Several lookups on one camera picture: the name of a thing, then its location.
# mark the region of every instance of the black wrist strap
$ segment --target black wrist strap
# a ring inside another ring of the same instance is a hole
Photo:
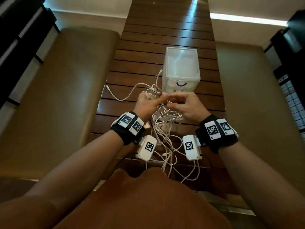
[[[143,137],[143,135],[145,134],[145,128],[143,126],[139,126],[139,124],[137,124],[137,119],[139,118],[134,112],[130,112],[132,115],[134,115],[135,117],[130,120],[130,121],[126,121],[128,122],[127,127],[124,128],[121,125],[119,125],[119,122],[125,117],[126,114],[122,115],[112,126],[110,129],[112,129],[113,131],[115,131],[123,140],[124,145],[129,145],[131,142],[133,142],[134,144],[139,144],[141,138]],[[134,135],[133,133],[131,133],[130,128],[132,128],[133,132],[137,132],[136,135]]]
[[[220,147],[227,147],[238,142],[234,129],[225,119],[210,115],[200,123],[196,130],[201,146],[209,146],[210,150],[218,153]]]

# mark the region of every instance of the left hand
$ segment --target left hand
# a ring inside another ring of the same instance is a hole
[[[133,110],[138,117],[146,123],[149,118],[157,111],[157,107],[160,104],[167,103],[168,94],[163,92],[162,95],[154,100],[147,99],[146,93],[142,92],[135,104],[135,109]]]

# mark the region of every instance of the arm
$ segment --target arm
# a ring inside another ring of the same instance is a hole
[[[146,94],[141,93],[134,112],[147,122],[166,99],[166,93],[155,100],[148,100]],[[84,146],[55,167],[25,196],[0,204],[0,224],[8,228],[53,227],[94,189],[123,144],[120,136],[110,130]]]
[[[169,98],[175,103],[167,106],[188,120],[200,123],[210,115],[193,92],[176,92]],[[266,225],[304,228],[305,199],[279,173],[240,142],[221,148],[219,155],[243,199]]]

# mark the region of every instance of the right hand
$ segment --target right hand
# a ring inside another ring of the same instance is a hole
[[[168,100],[173,102],[167,104],[169,109],[181,112],[192,122],[200,123],[211,115],[193,92],[174,92],[168,95]]]

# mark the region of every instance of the drawer handle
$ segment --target drawer handle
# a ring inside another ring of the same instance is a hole
[[[179,87],[183,87],[183,86],[185,86],[185,85],[188,84],[188,83],[185,83],[185,84],[180,85],[180,84],[178,84],[178,82],[177,82],[176,84],[177,84],[177,86],[179,86]]]

